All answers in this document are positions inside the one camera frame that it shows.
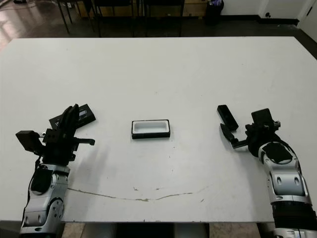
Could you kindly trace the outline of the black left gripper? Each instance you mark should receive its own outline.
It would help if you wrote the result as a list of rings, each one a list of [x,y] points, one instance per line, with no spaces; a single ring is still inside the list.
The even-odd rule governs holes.
[[[79,106],[69,106],[60,116],[58,129],[47,129],[43,142],[45,143],[42,162],[44,164],[68,165],[75,160],[79,144],[94,146],[95,140],[77,138],[75,132],[79,121]]]

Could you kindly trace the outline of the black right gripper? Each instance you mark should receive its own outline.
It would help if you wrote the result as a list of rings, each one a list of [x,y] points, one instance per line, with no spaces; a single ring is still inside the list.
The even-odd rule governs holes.
[[[220,124],[220,129],[224,137],[230,142],[234,149],[247,146],[249,152],[255,157],[259,156],[259,149],[261,146],[269,142],[280,141],[280,137],[275,133],[279,128],[279,121],[273,121],[270,125],[268,123],[262,125],[257,125],[255,123],[247,124],[247,138],[239,141],[225,124]]]

